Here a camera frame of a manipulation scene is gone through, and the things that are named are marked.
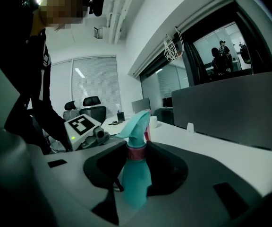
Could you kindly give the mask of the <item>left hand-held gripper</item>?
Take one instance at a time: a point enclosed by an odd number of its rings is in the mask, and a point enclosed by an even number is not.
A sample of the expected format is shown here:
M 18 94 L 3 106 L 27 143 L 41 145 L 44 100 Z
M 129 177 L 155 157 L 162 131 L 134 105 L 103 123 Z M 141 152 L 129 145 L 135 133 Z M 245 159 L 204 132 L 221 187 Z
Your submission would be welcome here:
M 72 150 L 94 148 L 104 143 L 107 147 L 126 144 L 125 139 L 110 136 L 101 123 L 82 114 L 64 123 Z

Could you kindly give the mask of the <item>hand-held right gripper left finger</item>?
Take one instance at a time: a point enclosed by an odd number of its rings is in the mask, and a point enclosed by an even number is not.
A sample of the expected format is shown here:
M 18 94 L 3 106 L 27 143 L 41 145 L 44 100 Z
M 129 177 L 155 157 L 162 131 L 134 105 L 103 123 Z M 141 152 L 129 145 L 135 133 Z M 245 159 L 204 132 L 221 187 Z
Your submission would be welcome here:
M 44 156 L 38 146 L 27 146 L 36 180 L 57 227 L 119 227 L 114 181 L 98 167 L 112 170 L 124 147 L 121 140 Z

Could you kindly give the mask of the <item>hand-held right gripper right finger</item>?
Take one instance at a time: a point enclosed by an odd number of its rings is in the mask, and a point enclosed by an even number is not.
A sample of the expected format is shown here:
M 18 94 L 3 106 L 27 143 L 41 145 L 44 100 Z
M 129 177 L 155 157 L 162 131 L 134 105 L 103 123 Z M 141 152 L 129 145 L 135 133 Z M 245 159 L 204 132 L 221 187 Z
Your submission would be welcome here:
M 152 185 L 131 227 L 238 226 L 261 200 L 247 181 L 211 157 L 149 142 Z

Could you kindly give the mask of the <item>teal pink spray nozzle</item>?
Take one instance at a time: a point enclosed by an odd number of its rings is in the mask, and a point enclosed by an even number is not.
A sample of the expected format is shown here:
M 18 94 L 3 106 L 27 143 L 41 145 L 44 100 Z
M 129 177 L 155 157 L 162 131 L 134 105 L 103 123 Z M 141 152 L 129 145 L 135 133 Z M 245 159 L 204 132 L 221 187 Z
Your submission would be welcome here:
M 146 142 L 151 141 L 149 109 L 134 114 L 119 134 L 120 139 L 128 138 L 127 157 L 130 160 L 140 161 L 145 158 Z

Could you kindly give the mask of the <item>teal spray bottle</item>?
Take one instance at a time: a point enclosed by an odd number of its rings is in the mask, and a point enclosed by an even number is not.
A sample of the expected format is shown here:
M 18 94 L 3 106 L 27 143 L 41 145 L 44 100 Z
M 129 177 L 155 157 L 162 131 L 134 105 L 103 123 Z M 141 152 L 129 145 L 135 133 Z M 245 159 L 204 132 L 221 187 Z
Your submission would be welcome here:
M 125 202 L 135 209 L 140 209 L 147 201 L 147 189 L 151 185 L 151 173 L 146 160 L 127 159 L 122 175 Z

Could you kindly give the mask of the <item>person's left forearm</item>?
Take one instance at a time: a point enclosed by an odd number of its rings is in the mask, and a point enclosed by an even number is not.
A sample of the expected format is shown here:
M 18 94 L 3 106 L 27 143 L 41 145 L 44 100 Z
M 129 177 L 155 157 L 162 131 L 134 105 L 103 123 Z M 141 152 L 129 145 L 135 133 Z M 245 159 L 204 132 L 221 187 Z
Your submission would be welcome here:
M 59 141 L 66 149 L 72 149 L 67 131 L 65 129 L 65 121 L 54 111 L 50 99 L 43 100 L 34 96 L 31 98 L 34 116 L 39 126 L 45 130 L 52 138 Z

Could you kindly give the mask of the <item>black office chair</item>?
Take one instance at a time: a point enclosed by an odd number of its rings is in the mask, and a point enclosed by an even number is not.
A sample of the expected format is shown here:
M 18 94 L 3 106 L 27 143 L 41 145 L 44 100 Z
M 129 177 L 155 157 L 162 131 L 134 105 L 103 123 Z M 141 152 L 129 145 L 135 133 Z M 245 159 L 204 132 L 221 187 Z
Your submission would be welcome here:
M 100 104 L 98 96 L 86 97 L 83 100 L 84 108 L 80 110 L 80 114 L 87 114 L 100 123 L 104 123 L 106 119 L 106 107 L 100 106 Z
M 79 116 L 80 109 L 76 108 L 75 101 L 67 102 L 64 106 L 63 119 L 69 121 Z

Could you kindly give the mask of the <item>grey desk divider panel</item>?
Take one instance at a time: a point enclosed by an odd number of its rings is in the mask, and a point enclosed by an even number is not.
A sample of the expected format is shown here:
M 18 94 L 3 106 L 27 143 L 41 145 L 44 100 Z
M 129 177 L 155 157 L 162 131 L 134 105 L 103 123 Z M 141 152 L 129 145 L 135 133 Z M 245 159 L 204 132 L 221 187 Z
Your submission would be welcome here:
M 132 102 L 132 110 L 134 114 L 137 114 L 140 111 L 147 110 L 147 109 L 148 110 L 151 109 L 149 98 L 144 98 L 144 99 Z
M 180 128 L 272 151 L 272 72 L 176 90 L 172 102 Z

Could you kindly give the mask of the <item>window blinds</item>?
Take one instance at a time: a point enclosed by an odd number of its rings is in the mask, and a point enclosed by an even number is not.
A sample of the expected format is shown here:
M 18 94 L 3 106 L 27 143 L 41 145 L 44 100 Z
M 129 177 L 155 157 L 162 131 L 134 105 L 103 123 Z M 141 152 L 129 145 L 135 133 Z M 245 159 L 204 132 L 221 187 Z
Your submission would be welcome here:
M 98 96 L 107 118 L 117 113 L 121 100 L 115 56 L 72 59 L 51 66 L 50 99 L 59 116 L 67 102 L 74 101 L 82 109 L 83 100 L 90 96 Z

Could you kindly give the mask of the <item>person's dark clothed body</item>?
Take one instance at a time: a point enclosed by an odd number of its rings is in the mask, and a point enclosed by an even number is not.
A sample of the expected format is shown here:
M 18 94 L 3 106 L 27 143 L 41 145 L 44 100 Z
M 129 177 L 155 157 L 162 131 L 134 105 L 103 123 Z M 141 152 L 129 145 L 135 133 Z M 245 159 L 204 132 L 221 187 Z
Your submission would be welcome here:
M 20 96 L 11 110 L 5 129 L 43 154 L 51 148 L 34 127 L 31 98 L 50 99 L 51 56 L 46 28 L 56 30 L 76 24 L 86 15 L 90 0 L 0 0 L 0 69 Z

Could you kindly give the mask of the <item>white ceiling pipes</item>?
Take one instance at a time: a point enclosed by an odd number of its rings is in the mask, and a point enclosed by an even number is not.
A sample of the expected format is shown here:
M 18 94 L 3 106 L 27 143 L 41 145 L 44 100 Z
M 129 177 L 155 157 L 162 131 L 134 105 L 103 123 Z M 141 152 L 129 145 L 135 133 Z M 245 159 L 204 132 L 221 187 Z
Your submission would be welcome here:
M 111 0 L 107 13 L 106 35 L 108 44 L 117 44 L 121 35 L 123 22 L 133 0 Z

